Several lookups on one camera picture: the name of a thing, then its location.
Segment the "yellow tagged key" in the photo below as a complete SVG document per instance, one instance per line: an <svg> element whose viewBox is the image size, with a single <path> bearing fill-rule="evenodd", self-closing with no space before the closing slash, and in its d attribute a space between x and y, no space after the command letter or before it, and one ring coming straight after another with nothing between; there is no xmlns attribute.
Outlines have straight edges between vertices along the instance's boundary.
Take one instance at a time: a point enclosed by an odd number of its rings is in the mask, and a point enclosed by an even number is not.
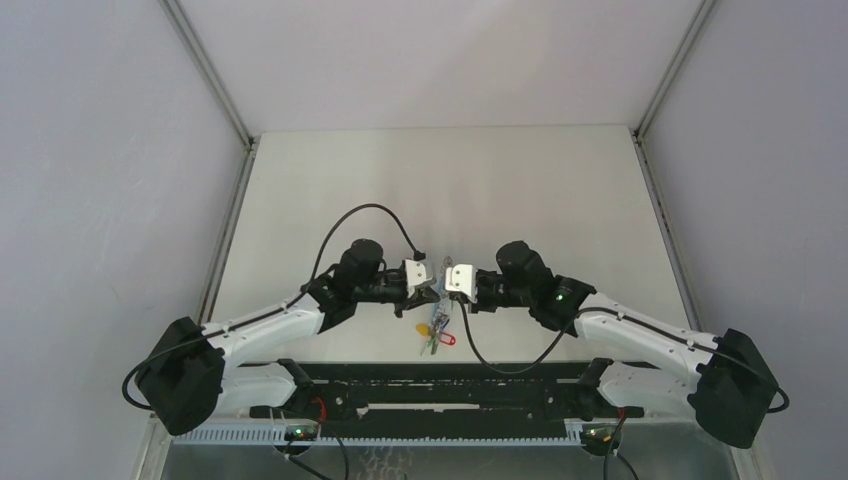
<svg viewBox="0 0 848 480"><path fill-rule="evenodd" d="M431 335L430 326L428 324L419 323L415 326L415 329L423 337L429 337Z"/></svg>

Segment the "round key organizer with rings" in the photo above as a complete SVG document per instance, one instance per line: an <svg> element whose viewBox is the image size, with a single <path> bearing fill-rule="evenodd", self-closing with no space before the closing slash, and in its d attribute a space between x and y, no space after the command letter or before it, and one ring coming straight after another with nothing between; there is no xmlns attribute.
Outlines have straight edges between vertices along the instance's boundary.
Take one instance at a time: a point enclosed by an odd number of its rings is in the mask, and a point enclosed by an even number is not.
<svg viewBox="0 0 848 480"><path fill-rule="evenodd" d="M439 295L438 301L433 306L433 315L437 316L441 312L444 311L444 305L448 298L448 293L446 290L447 285L447 271L453 266L453 258L450 255L446 255L440 263L436 265L436 283L434 286L434 290Z"/></svg>

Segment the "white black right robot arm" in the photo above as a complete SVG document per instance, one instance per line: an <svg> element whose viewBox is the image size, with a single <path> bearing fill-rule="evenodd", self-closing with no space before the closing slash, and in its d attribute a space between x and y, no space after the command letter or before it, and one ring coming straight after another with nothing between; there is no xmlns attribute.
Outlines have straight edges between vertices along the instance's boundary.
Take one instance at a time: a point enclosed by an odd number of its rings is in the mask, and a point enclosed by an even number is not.
<svg viewBox="0 0 848 480"><path fill-rule="evenodd" d="M786 410L788 395L753 340L678 328L625 307L594 286L554 274L524 241L502 246L498 270L460 264L447 287L464 313L524 308L542 327L622 350L646 367L596 359L578 388L592 416L641 408L695 421L718 441L750 448L769 414Z"/></svg>

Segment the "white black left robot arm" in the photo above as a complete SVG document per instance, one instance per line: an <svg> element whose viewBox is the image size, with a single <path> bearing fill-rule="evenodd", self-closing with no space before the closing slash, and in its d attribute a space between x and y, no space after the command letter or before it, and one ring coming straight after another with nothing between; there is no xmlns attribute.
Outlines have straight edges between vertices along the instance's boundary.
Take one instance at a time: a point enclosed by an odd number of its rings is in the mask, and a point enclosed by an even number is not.
<svg viewBox="0 0 848 480"><path fill-rule="evenodd" d="M203 326L188 317L177 319L129 379L172 436L213 416L253 407L301 416L313 401L305 372L291 359L259 364L261 355L340 325L361 303L391 304L402 316L438 301L436 278L424 254L393 269L383 264L380 244L356 240L292 300Z"/></svg>

